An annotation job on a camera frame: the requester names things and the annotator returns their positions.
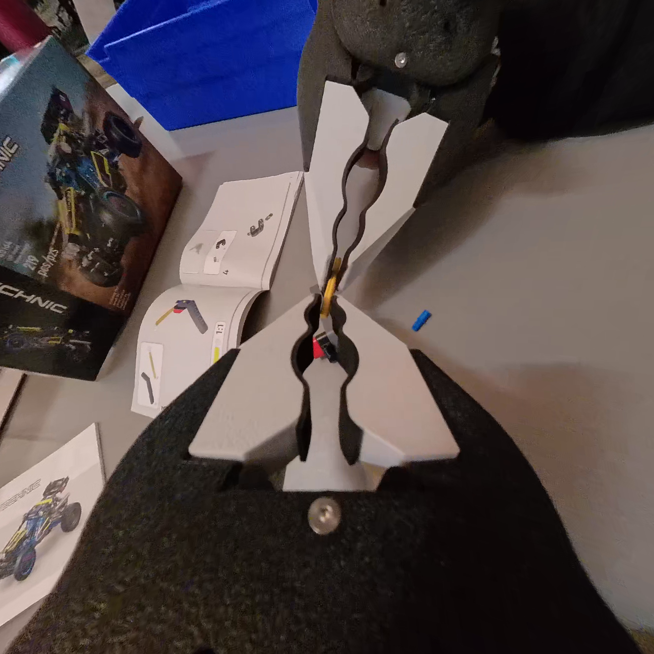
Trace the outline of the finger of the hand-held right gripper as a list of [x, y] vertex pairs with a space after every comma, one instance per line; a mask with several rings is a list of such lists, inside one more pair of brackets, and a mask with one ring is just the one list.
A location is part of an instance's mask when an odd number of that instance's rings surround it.
[[322, 290], [341, 259], [337, 292], [355, 276], [355, 248], [362, 240], [365, 184], [347, 195], [347, 180], [367, 143], [370, 117], [353, 86], [326, 81], [309, 170], [304, 174], [309, 237], [316, 279]]
[[415, 212], [415, 201], [447, 127], [446, 121], [421, 113], [390, 131], [383, 152], [385, 166], [380, 167], [385, 182], [365, 212], [364, 232], [348, 256], [340, 291], [364, 273]]

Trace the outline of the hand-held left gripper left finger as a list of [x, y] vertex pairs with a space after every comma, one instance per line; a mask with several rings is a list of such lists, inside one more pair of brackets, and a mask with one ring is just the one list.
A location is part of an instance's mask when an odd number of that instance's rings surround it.
[[196, 458], [254, 465], [307, 460], [312, 433], [309, 386], [320, 296], [310, 295], [237, 349], [194, 437]]

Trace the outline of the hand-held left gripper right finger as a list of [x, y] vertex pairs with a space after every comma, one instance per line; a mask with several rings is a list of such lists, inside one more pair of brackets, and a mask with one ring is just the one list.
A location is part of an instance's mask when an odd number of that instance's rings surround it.
[[406, 344], [344, 299], [331, 300], [340, 389], [339, 443], [348, 464], [382, 468], [460, 452]]

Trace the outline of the black lego beam red connector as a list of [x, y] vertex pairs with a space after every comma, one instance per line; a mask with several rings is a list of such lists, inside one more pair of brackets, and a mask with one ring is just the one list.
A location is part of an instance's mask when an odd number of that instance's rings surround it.
[[313, 335], [313, 356], [331, 363], [338, 362], [338, 338], [333, 331], [320, 331]]

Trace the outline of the yellow lego axle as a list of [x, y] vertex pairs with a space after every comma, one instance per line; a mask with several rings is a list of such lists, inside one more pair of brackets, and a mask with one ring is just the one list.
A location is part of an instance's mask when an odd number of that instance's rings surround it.
[[322, 307], [321, 307], [321, 319], [327, 319], [328, 316], [330, 315], [330, 310], [331, 310], [331, 304], [333, 300], [333, 296], [336, 292], [336, 289], [338, 287], [338, 276], [339, 276], [339, 270], [341, 267], [341, 258], [336, 257], [333, 261], [333, 265], [331, 267], [331, 274], [330, 277], [326, 283], [326, 287], [324, 289], [323, 293], [323, 302], [322, 302]]

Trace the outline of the lego set box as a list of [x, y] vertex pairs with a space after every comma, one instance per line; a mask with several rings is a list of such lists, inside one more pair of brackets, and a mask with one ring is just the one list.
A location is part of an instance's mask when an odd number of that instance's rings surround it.
[[1, 367], [96, 380], [183, 188], [54, 37], [1, 62]]

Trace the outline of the open instruction booklet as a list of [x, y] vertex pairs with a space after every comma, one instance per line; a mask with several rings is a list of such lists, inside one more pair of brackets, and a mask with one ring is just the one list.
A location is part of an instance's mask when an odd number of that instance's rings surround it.
[[258, 296], [271, 288], [304, 174], [222, 184], [185, 244], [180, 284], [140, 325], [131, 410], [157, 417], [229, 350]]

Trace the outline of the blue plastic bin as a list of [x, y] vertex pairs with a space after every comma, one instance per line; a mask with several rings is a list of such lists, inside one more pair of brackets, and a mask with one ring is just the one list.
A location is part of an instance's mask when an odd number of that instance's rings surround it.
[[125, 1], [88, 56], [168, 131], [297, 105], [317, 1]]

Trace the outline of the dark cloth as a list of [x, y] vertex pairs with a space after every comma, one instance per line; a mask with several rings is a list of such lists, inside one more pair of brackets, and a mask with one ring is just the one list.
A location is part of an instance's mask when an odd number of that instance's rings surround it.
[[506, 1], [484, 119], [548, 141], [653, 123], [652, 1]]

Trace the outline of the closed booklet with car picture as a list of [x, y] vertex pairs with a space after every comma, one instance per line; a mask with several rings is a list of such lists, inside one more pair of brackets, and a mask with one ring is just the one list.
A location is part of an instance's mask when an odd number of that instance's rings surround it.
[[99, 427], [1, 487], [1, 625], [48, 595], [105, 486]]

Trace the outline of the dark red object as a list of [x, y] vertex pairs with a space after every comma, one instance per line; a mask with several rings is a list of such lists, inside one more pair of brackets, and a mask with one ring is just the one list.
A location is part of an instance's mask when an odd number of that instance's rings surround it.
[[24, 1], [1, 1], [1, 44], [16, 53], [50, 36], [49, 27]]

